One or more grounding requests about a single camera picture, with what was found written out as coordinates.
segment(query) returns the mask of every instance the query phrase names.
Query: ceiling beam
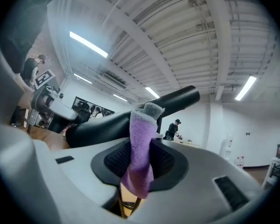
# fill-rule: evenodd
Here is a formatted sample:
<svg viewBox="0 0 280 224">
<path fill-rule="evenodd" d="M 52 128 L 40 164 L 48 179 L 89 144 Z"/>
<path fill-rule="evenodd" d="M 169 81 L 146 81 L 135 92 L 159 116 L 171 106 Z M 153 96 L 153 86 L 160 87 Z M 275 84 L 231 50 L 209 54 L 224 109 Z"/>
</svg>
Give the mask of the ceiling beam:
<svg viewBox="0 0 280 224">
<path fill-rule="evenodd" d="M 223 93 L 223 90 L 224 90 L 224 86 L 221 85 L 221 86 L 218 86 L 217 87 L 218 90 L 217 90 L 217 93 L 216 93 L 216 98 L 215 98 L 215 101 L 219 101 L 221 96 L 222 96 L 222 93 Z"/>
<path fill-rule="evenodd" d="M 215 24 L 217 42 L 218 42 L 218 75 L 216 85 L 220 86 L 226 83 L 230 60 L 231 60 L 231 27 L 229 21 L 229 12 L 225 0 L 205 0 L 210 10 L 211 17 Z M 217 90 L 216 99 L 220 99 L 221 89 Z"/>
<path fill-rule="evenodd" d="M 177 79 L 175 78 L 172 70 L 170 69 L 168 63 L 156 48 L 151 39 L 138 25 L 128 17 L 123 11 L 119 10 L 117 7 L 113 7 L 111 3 L 105 0 L 78 0 L 88 5 L 89 7 L 95 8 L 105 16 L 116 23 L 121 29 L 126 31 L 135 42 L 149 55 L 149 57 L 154 61 L 154 63 L 159 67 L 161 72 L 164 74 L 166 79 L 169 81 L 173 88 L 180 88 Z"/>
<path fill-rule="evenodd" d="M 265 73 L 257 77 L 257 83 L 253 87 L 251 92 L 252 100 L 256 100 L 267 88 L 268 82 L 270 82 L 278 72 L 280 68 L 280 35 L 277 37 L 276 46 L 273 51 L 272 58 L 269 66 L 265 70 Z"/>
<path fill-rule="evenodd" d="M 72 72 L 69 59 L 68 39 L 63 39 L 63 31 L 70 21 L 70 6 L 72 0 L 53 0 L 48 4 L 47 18 L 51 40 L 58 57 L 59 63 L 64 70 Z"/>
</svg>

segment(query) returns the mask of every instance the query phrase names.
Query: person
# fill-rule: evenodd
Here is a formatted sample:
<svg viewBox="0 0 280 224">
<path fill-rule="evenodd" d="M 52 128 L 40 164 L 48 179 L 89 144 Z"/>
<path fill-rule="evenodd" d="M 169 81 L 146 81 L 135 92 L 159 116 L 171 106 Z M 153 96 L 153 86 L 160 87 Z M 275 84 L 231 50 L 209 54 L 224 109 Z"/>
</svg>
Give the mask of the person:
<svg viewBox="0 0 280 224">
<path fill-rule="evenodd" d="M 38 66 L 45 64 L 46 56 L 41 54 L 37 58 L 28 58 L 24 64 L 24 70 L 21 72 L 23 81 L 28 86 L 33 86 L 36 74 L 38 73 Z"/>
<path fill-rule="evenodd" d="M 91 108 L 90 108 L 90 115 L 94 112 L 95 110 L 95 105 L 93 105 Z"/>
<path fill-rule="evenodd" d="M 24 91 L 18 105 L 31 110 L 33 89 L 20 76 L 26 56 L 47 19 L 52 0 L 19 0 L 9 11 L 0 29 L 0 50 L 15 74 L 14 81 Z"/>
<path fill-rule="evenodd" d="M 38 65 L 44 64 L 45 59 L 46 59 L 46 56 L 41 54 L 35 59 L 28 58 L 26 60 L 26 62 L 24 63 L 24 67 L 23 67 L 23 70 L 20 72 L 20 76 L 28 87 L 32 88 L 35 78 L 36 78 L 36 74 L 38 72 Z M 17 123 L 17 120 L 18 120 L 19 114 L 20 114 L 20 109 L 21 109 L 21 107 L 17 105 L 17 107 L 9 121 L 9 124 L 11 126 L 14 126 L 14 127 L 20 126 Z"/>
<path fill-rule="evenodd" d="M 180 137 L 178 131 L 178 125 L 181 124 L 181 121 L 177 119 L 174 123 L 169 125 L 169 129 L 166 131 L 166 140 L 172 141 L 174 136 Z"/>
<path fill-rule="evenodd" d="M 97 106 L 94 110 L 94 112 L 91 115 L 92 118 L 101 118 L 103 117 L 102 112 L 100 110 L 100 108 Z"/>
</svg>

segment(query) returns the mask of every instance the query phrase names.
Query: ceiling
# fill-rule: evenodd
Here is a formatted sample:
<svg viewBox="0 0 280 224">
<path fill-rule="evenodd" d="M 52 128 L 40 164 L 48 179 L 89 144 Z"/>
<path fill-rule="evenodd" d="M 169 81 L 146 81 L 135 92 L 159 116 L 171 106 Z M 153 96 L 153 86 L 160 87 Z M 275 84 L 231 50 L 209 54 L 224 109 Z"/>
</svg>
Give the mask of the ceiling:
<svg viewBox="0 0 280 224">
<path fill-rule="evenodd" d="M 280 98 L 280 35 L 258 0 L 53 0 L 48 21 L 58 59 L 131 103 L 194 85 L 201 94 Z M 69 37 L 72 31 L 108 53 Z M 126 88 L 105 83 L 106 73 Z"/>
</svg>

